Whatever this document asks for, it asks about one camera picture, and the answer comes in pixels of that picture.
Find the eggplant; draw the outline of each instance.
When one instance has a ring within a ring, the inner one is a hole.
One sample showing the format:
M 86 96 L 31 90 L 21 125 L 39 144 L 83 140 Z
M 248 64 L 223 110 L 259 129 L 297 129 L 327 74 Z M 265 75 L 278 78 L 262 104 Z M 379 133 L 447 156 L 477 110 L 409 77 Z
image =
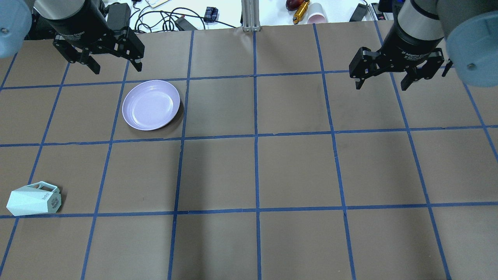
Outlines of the eggplant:
M 285 7 L 287 10 L 292 11 L 292 10 L 297 10 L 301 4 L 303 4 L 304 0 L 287 0 L 285 3 Z

